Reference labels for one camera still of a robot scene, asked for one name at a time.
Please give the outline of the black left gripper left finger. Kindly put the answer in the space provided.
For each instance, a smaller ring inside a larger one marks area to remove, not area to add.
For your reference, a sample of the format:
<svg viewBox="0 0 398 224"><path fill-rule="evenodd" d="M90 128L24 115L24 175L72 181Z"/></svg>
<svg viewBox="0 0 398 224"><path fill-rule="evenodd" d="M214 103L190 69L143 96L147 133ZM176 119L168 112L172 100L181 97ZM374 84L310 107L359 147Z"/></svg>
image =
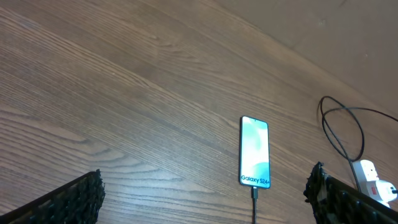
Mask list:
<svg viewBox="0 0 398 224"><path fill-rule="evenodd" d="M1 223L91 224L105 198L100 170L83 176L1 215Z"/></svg>

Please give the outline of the white power strip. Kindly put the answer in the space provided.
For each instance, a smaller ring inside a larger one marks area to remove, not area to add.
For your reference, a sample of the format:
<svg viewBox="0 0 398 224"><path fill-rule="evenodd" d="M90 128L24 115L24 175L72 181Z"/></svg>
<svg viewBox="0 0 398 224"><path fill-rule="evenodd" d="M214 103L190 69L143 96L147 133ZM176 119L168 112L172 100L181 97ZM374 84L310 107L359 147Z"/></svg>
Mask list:
<svg viewBox="0 0 398 224"><path fill-rule="evenodd" d="M366 182L379 180L377 170L373 162L369 160L363 159L353 162L353 168L362 192L366 190Z"/></svg>

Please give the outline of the blue Galaxy smartphone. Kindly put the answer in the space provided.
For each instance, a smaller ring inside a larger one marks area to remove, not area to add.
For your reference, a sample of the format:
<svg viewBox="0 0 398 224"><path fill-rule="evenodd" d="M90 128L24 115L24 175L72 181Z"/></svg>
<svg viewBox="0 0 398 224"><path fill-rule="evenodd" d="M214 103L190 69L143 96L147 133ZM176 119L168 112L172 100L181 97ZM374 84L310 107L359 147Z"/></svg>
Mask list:
<svg viewBox="0 0 398 224"><path fill-rule="evenodd" d="M268 124L256 118L242 116L239 144L240 183L269 189L271 187L271 163Z"/></svg>

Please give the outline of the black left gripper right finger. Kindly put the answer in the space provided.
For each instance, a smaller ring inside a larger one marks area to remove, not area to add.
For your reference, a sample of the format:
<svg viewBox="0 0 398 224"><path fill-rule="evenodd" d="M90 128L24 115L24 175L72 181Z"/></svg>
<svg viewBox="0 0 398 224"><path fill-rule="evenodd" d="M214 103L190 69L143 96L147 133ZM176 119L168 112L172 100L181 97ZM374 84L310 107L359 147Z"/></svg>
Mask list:
<svg viewBox="0 0 398 224"><path fill-rule="evenodd" d="M317 224L397 224L397 212L314 165L303 192Z"/></svg>

